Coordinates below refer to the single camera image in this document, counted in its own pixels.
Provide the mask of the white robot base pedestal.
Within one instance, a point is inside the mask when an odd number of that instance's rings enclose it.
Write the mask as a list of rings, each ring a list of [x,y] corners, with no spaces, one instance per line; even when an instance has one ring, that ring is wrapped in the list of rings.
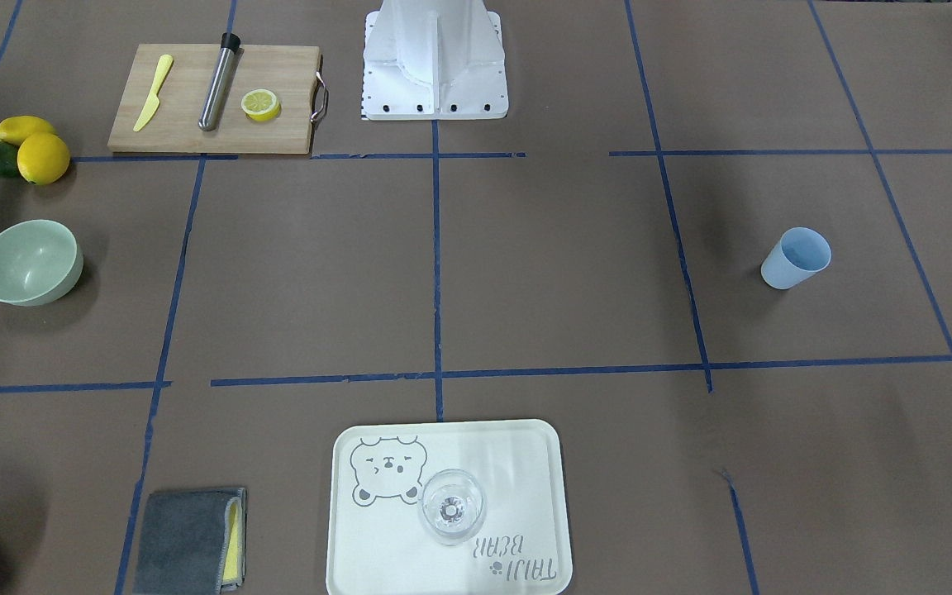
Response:
[[[483,1],[385,1],[364,34],[364,120],[507,116],[502,20]]]

